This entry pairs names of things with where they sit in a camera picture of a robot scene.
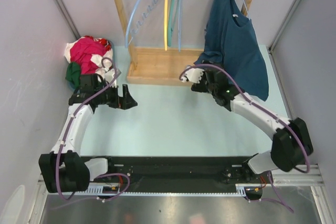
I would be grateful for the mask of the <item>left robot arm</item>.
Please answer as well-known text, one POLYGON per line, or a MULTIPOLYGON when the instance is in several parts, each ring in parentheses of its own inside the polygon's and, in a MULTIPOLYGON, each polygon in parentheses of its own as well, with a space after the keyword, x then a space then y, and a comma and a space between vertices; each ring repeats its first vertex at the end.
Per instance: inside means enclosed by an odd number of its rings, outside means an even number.
POLYGON ((98 74, 83 74, 68 104, 68 115, 63 130, 51 151, 41 154, 38 164, 45 186, 50 193, 85 191, 89 183, 100 177, 105 182, 115 178, 116 169, 106 158, 85 161, 79 151, 89 122, 100 105, 128 110, 138 103, 129 92, 127 84, 118 94, 116 78, 111 82, 98 74))

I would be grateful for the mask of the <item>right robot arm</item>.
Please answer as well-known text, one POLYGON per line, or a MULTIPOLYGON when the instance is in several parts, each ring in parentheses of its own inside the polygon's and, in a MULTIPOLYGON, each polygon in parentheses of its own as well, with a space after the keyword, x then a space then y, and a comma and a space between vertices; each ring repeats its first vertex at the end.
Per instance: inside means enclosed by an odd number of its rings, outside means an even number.
POLYGON ((247 92, 239 88, 220 70, 188 70, 185 79, 192 82, 192 91, 209 93, 215 102, 234 112, 261 129, 272 141, 269 151, 250 157, 242 169, 243 179, 254 183, 263 172, 280 169, 289 172, 293 169, 308 173, 306 164, 313 147, 307 125, 301 118, 291 120, 279 116, 255 101, 247 92))

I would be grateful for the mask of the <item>blue t-shirt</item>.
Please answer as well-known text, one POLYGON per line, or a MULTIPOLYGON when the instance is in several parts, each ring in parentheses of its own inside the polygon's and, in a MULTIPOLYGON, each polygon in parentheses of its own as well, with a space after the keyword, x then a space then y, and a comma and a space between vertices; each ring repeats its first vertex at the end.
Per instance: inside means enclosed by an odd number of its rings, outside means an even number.
POLYGON ((240 88, 266 101, 268 73, 251 20, 235 0, 213 0, 205 28, 204 51, 194 62, 221 63, 240 88))

